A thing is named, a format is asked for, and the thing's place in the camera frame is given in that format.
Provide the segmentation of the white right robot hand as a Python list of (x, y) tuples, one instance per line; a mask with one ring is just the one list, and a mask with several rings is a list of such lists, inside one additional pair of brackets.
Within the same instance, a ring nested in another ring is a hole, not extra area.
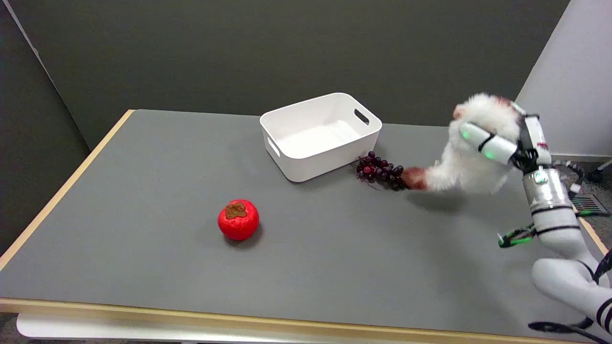
[(516, 142), (494, 134), (473, 122), (459, 126), (462, 139), (489, 160), (501, 165), (513, 165), (523, 174), (552, 168), (552, 157), (540, 124), (540, 116), (527, 113), (514, 102), (511, 102), (511, 105), (521, 115), (520, 133)]

